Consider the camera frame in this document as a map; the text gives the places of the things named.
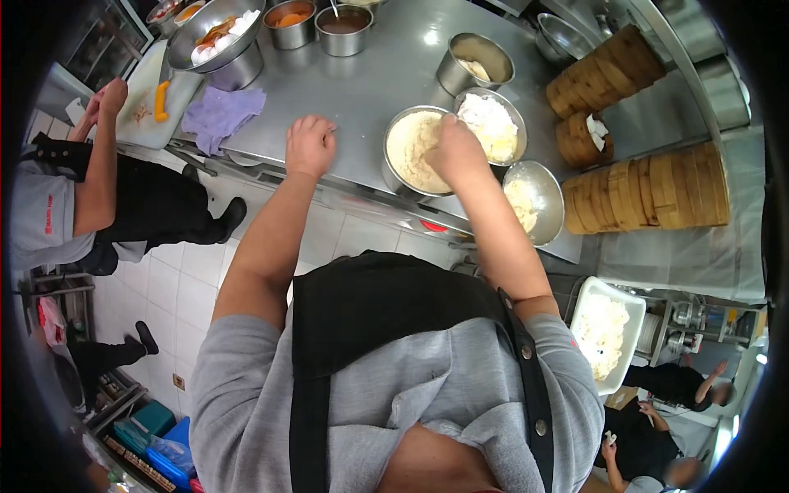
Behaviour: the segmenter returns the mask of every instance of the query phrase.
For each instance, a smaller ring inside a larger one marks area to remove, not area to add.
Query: metal snap button
[[[548,425],[543,420],[537,420],[534,424],[534,429],[539,436],[545,436],[548,433]]]

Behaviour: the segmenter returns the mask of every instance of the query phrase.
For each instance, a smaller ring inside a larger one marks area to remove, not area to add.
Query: cleaning rag
[[[203,99],[187,106],[181,128],[197,134],[197,148],[206,155],[223,155],[219,150],[222,139],[259,115],[265,103],[266,93],[261,89],[225,92],[207,86]]]

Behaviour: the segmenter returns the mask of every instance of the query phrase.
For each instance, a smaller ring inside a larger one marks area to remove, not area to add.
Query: hand
[[[126,96],[129,94],[126,82],[120,77],[115,77],[101,91],[104,91],[104,94],[99,100],[99,112],[108,117],[116,118],[123,107],[123,103],[126,102]]]
[[[608,445],[608,440],[603,440],[603,446],[600,447],[600,453],[606,461],[613,461],[616,458],[616,442]]]
[[[726,367],[729,365],[728,361],[721,361],[718,363],[718,366],[715,367],[715,371],[712,372],[714,376],[721,376],[725,371]]]
[[[438,147],[426,159],[453,190],[481,175],[493,175],[477,136],[453,114],[441,118]]]
[[[85,107],[85,115],[82,118],[85,119],[91,127],[99,122],[99,104],[106,91],[107,86],[99,89],[99,92],[91,96],[91,100],[88,101],[88,106]]]
[[[647,416],[653,416],[657,414],[657,411],[652,406],[652,404],[650,404],[647,401],[639,401],[638,407],[640,408],[638,412],[640,412],[641,414],[646,414]]]
[[[304,173],[318,181],[335,158],[337,143],[332,132],[336,128],[333,121],[316,114],[294,121],[285,146],[287,174]]]

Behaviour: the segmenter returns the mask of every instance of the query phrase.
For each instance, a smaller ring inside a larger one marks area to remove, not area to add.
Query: orange knife handle
[[[156,87],[156,97],[153,101],[153,119],[159,123],[167,121],[169,118],[169,115],[164,112],[164,95],[169,85],[170,81],[165,80]]]

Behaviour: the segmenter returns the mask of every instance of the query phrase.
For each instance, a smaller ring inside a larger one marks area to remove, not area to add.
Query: cutting board
[[[200,74],[173,72],[164,103],[164,110],[170,117],[161,123],[154,120],[153,102],[156,86],[159,85],[159,72],[162,68],[165,46],[166,40],[151,45],[127,80],[129,96],[118,113],[116,126],[116,136],[120,142],[156,150],[164,148],[170,142],[175,128],[181,121],[181,116],[203,81]],[[148,114],[138,124],[132,118],[133,112],[143,105],[147,108]]]

